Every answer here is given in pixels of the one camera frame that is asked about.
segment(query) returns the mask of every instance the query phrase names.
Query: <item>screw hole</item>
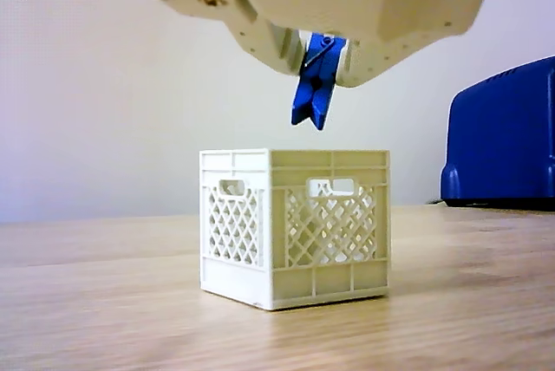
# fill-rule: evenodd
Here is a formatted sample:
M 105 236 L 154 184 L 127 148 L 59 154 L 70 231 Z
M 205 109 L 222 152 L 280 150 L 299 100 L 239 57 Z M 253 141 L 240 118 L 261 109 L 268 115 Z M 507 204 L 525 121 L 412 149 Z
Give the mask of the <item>screw hole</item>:
M 227 4 L 226 0 L 199 0 L 199 1 L 209 7 L 219 7 L 220 5 Z

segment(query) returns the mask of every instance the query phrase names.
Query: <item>table surface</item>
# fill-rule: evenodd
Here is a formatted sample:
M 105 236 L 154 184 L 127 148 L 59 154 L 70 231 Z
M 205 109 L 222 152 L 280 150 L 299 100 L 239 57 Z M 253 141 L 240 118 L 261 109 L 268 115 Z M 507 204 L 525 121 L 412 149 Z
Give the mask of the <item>table surface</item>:
M 193 217 L 0 226 L 0 369 L 555 369 L 555 214 L 394 208 L 389 298 L 199 290 Z

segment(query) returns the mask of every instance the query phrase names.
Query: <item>clothespin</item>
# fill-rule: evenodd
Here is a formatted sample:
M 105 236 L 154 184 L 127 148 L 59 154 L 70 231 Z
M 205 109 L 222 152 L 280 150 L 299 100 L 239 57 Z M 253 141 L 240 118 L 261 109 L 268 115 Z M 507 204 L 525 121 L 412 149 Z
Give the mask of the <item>clothespin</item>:
M 291 124 L 297 125 L 310 118 L 315 127 L 323 130 L 331 95 L 336 85 L 337 66 L 346 40 L 313 34 L 299 71 L 300 81 L 293 101 Z

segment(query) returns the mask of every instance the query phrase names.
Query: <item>white crate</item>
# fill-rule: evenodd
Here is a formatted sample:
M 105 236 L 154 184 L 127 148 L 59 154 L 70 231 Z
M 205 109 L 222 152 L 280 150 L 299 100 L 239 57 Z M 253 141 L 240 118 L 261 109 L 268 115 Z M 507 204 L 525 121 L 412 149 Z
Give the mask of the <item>white crate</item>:
M 201 152 L 200 287 L 267 310 L 385 296 L 389 219 L 387 151 Z

